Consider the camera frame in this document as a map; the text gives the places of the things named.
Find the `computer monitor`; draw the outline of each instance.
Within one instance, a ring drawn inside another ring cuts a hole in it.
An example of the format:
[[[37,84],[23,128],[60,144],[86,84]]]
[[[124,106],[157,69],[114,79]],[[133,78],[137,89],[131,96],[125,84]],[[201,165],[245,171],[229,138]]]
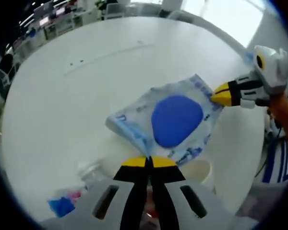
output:
[[[39,21],[39,26],[43,26],[49,22],[49,17],[45,17]]]
[[[53,1],[49,1],[44,3],[42,6],[37,7],[34,9],[34,19],[36,21],[44,18],[46,15],[51,14],[53,11]]]
[[[64,14],[64,13],[65,13],[65,7],[59,8],[56,11],[56,16],[59,16],[59,15]]]

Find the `blue sponge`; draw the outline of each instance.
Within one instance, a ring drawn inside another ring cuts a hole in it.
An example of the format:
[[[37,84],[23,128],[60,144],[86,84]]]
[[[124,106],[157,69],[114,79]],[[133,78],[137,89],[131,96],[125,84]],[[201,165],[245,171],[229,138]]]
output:
[[[154,138],[164,148],[179,145],[203,119],[201,106],[184,95],[159,101],[151,116]]]

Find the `black cable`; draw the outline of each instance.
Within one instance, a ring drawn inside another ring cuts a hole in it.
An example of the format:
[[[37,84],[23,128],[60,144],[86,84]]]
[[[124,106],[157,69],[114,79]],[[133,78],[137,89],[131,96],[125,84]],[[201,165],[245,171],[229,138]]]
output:
[[[276,141],[277,139],[279,139],[279,135],[280,135],[280,132],[281,132],[281,131],[282,131],[282,128],[279,129],[278,134],[277,134],[276,138],[275,138],[273,141]],[[264,163],[263,163],[262,167],[261,167],[260,170],[256,173],[255,178],[256,178],[256,177],[260,174],[260,172],[264,169],[264,166],[265,166],[265,164],[267,163],[267,159],[268,159],[268,153],[267,153],[267,156],[266,156],[266,158],[265,158],[265,160],[264,160]]]

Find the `blue object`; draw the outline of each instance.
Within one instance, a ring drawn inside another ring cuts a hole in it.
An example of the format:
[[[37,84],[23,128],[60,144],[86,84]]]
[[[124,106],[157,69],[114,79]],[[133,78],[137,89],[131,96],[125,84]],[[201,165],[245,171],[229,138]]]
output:
[[[57,200],[49,200],[48,204],[57,217],[64,217],[75,209],[72,201],[65,197]]]
[[[159,101],[151,116],[155,141],[164,148],[179,145],[203,119],[201,106],[184,95]]]

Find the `white tabletop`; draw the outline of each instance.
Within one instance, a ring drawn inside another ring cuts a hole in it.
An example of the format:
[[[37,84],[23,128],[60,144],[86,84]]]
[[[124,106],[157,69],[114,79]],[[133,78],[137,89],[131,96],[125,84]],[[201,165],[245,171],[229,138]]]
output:
[[[159,18],[97,22],[56,38],[20,67],[3,115],[3,155],[14,193],[36,220],[53,216],[53,191],[81,185],[81,165],[106,156],[114,174],[139,154],[106,117],[153,86],[199,74],[212,88],[248,71],[228,45],[203,28]],[[216,192],[237,211],[258,167],[263,109],[226,108],[205,157]]]

